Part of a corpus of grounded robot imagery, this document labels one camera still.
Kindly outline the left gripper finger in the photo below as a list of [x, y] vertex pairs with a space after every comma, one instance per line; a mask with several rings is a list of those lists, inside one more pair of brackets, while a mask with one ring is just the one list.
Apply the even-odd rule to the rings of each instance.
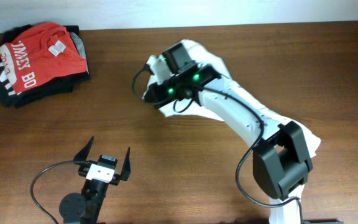
[[94, 143], [94, 136], [86, 143], [86, 145], [74, 156], [73, 161], [75, 162], [87, 162], [88, 154], [90, 153], [91, 147]]
[[131, 174], [130, 152], [131, 152], [131, 148], [128, 147], [120, 174], [120, 180], [123, 181], [127, 181]]

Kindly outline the white t-shirt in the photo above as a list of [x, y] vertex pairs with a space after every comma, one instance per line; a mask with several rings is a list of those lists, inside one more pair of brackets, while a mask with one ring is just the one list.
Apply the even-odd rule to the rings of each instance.
[[190, 48], [193, 59], [203, 65], [211, 64], [223, 77], [207, 85], [208, 88], [217, 90], [217, 93], [202, 91], [201, 103], [192, 103], [184, 112], [175, 111], [171, 102], [159, 108], [164, 116], [195, 115], [224, 121], [248, 146], [251, 146], [260, 134], [258, 118], [261, 118], [265, 125], [264, 139], [273, 136], [278, 131], [279, 124], [288, 124], [292, 121], [291, 118], [268, 109], [234, 81], [222, 58], [208, 52], [193, 40], [184, 39], [180, 42]]

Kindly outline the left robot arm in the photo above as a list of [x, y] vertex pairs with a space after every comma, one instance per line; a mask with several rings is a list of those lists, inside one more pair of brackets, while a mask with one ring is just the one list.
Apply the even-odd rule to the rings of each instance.
[[126, 151], [119, 174], [115, 157], [101, 155], [97, 161], [87, 160], [93, 141], [91, 138], [73, 158], [79, 165], [78, 175], [84, 177], [85, 182], [80, 193], [70, 193], [61, 200], [59, 212], [64, 223], [97, 223], [108, 187], [127, 181], [131, 174], [130, 149]]

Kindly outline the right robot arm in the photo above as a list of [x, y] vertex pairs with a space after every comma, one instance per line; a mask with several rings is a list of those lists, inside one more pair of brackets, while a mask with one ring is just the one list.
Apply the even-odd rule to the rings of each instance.
[[270, 223], [304, 223], [302, 191], [321, 144], [300, 122], [263, 105], [238, 84], [223, 59], [181, 40], [144, 65], [150, 73], [144, 103], [164, 116], [193, 115], [226, 123], [248, 146], [253, 176], [268, 196]]

